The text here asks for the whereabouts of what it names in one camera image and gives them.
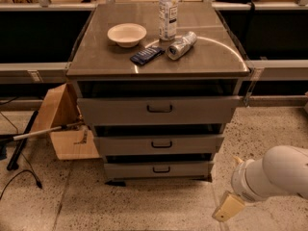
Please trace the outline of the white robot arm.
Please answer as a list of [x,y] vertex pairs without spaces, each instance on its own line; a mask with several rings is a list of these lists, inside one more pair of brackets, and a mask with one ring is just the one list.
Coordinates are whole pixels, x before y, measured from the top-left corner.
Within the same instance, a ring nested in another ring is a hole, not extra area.
[[290,145],[269,149],[258,160],[237,162],[232,177],[232,192],[226,191],[212,214],[225,222],[244,207],[245,203],[266,201],[273,196],[297,195],[308,199],[308,150]]

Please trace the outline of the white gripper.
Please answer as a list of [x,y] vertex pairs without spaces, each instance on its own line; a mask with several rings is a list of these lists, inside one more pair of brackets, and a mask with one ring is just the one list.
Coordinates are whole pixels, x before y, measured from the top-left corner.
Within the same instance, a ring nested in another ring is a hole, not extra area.
[[253,203],[266,200],[249,187],[246,179],[247,169],[254,163],[254,160],[244,161],[237,156],[233,158],[237,164],[231,178],[231,186],[235,194],[226,191],[222,195],[219,205],[212,214],[212,217],[219,222],[228,221],[242,211],[245,207],[244,202]]

